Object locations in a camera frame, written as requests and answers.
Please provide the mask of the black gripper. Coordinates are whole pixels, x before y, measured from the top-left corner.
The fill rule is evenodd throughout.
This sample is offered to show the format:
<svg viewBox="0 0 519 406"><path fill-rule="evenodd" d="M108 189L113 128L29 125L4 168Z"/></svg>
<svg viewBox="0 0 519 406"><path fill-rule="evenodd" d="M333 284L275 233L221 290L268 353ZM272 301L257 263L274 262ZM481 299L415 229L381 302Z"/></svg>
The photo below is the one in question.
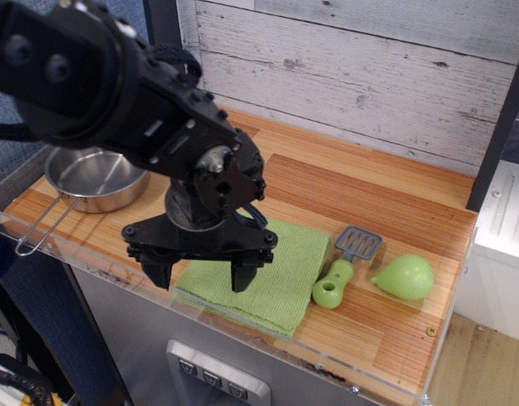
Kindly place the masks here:
<svg viewBox="0 0 519 406"><path fill-rule="evenodd" d="M244 206L243 215L223 206L218 217L182 185L169 188L164 204L165 213L131 223L122 231L128 256L158 288L169 289L172 267L179 261L227 261L232 291L241 293L258 268L273 261L278 236L252 205Z"/></svg>

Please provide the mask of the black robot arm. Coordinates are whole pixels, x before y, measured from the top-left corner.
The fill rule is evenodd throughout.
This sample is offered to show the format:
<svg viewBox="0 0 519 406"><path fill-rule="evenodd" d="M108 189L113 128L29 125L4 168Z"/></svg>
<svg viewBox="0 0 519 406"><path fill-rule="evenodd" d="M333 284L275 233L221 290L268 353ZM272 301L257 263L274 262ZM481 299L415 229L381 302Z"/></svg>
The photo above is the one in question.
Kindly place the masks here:
<svg viewBox="0 0 519 406"><path fill-rule="evenodd" d="M123 229L128 254L161 288L180 260L227 261L242 292L277 243L254 208L264 161L198 88L200 74L192 56L148 44L102 4L63 1L39 15L0 1L0 91L15 100L23 139L99 147L167 176L165 213Z"/></svg>

